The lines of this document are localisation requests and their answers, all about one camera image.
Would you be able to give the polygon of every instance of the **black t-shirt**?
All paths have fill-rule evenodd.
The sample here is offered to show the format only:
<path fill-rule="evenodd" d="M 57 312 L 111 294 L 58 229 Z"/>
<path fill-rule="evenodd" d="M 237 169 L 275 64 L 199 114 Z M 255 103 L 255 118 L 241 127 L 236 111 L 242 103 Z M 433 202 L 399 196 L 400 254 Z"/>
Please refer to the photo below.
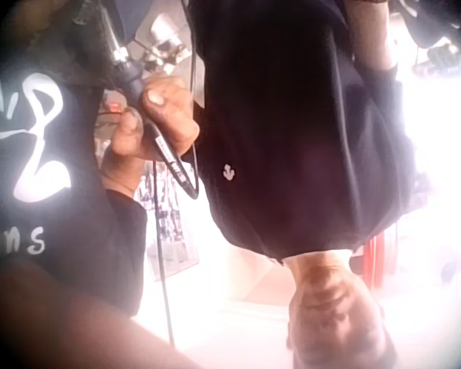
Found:
<path fill-rule="evenodd" d="M 394 223 L 413 186 L 401 86 L 396 69 L 355 65 L 344 9 L 191 5 L 206 68 L 198 157 L 226 239 L 281 259 L 355 250 Z"/>
<path fill-rule="evenodd" d="M 58 83 L 27 52 L 0 60 L 0 268 L 25 258 L 134 315 L 147 215 L 102 186 L 101 96 Z"/>

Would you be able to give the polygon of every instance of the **neck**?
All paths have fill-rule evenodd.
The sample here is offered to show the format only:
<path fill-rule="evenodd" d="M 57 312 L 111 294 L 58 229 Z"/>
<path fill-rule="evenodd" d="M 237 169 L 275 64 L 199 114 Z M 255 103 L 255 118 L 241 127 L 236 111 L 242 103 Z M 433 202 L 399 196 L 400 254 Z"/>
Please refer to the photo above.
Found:
<path fill-rule="evenodd" d="M 296 285 L 311 272 L 319 272 L 331 268 L 342 268 L 350 271 L 351 250 L 317 251 L 292 256 L 284 259 L 284 263 L 292 271 Z"/>

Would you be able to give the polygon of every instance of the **forearm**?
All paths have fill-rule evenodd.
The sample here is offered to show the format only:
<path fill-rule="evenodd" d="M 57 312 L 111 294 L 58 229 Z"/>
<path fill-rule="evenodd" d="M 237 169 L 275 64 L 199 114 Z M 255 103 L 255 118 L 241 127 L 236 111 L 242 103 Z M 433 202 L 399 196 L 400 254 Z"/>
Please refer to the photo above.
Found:
<path fill-rule="evenodd" d="M 32 367 L 198 369 L 120 311 L 33 264 L 0 272 L 0 333 Z"/>
<path fill-rule="evenodd" d="M 374 70 L 396 66 L 396 45 L 390 32 L 387 2 L 373 4 L 345 0 L 353 53 L 357 61 Z"/>
<path fill-rule="evenodd" d="M 140 158 L 118 155 L 109 146 L 101 164 L 104 188 L 133 198 L 140 184 L 144 163 Z"/>

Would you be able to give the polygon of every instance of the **white logo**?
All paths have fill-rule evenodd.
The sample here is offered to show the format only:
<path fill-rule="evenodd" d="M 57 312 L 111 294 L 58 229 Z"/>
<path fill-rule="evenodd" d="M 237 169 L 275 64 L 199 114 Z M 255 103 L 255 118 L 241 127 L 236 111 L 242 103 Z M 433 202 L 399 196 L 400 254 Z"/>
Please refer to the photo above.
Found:
<path fill-rule="evenodd" d="M 14 197 L 23 202 L 39 202 L 56 194 L 63 188 L 71 187 L 70 174 L 65 165 L 59 161 L 49 161 L 39 168 L 41 155 L 45 150 L 45 128 L 49 125 L 63 109 L 63 97 L 60 88 L 47 75 L 34 73 L 27 77 L 22 83 L 24 95 L 31 105 L 36 122 L 34 126 L 26 131 L 18 129 L 15 131 L 0 132 L 0 140 L 10 136 L 26 133 L 36 136 L 36 145 L 32 151 L 31 158 L 24 167 L 17 184 L 14 187 Z M 53 99 L 53 108 L 45 114 L 45 111 L 38 100 L 36 91 L 41 91 Z M 18 102 L 18 93 L 14 93 L 6 113 L 7 119 L 12 119 L 15 107 Z M 0 83 L 0 111 L 5 113 L 5 103 Z"/>
<path fill-rule="evenodd" d="M 236 172 L 234 169 L 229 164 L 226 164 L 224 167 L 224 178 L 227 179 L 228 181 L 232 181 L 236 175 Z"/>

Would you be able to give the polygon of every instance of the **hand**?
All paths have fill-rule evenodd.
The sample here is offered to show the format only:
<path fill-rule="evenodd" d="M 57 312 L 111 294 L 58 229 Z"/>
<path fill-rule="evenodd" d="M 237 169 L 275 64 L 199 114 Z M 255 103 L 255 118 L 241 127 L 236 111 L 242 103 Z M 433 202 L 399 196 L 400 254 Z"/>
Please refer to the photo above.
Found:
<path fill-rule="evenodd" d="M 152 78 L 145 89 L 143 105 L 148 117 L 160 128 L 178 156 L 196 140 L 200 129 L 193 120 L 193 96 L 175 77 Z M 122 115 L 114 130 L 113 152 L 144 160 L 160 160 L 151 138 L 144 134 L 141 116 L 133 108 Z"/>

